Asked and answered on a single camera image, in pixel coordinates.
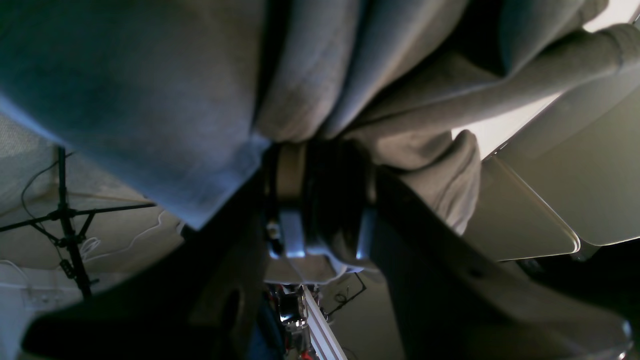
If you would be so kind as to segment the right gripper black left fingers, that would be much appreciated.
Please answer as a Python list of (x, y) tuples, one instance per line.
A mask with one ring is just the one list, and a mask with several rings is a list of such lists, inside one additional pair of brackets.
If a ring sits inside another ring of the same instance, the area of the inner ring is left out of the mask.
[(268, 150), (262, 167), (178, 249), (107, 291), (37, 317), (22, 360), (278, 358), (261, 311), (272, 260), (303, 256), (286, 239), (285, 208), (301, 198), (307, 146)]

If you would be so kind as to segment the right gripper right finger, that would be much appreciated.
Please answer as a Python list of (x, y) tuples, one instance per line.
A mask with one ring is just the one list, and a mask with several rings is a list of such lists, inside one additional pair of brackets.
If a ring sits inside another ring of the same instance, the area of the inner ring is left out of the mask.
[(366, 209), (356, 257), (384, 275), (408, 360), (617, 360), (629, 322), (517, 276), (450, 229), (391, 171), (350, 146)]

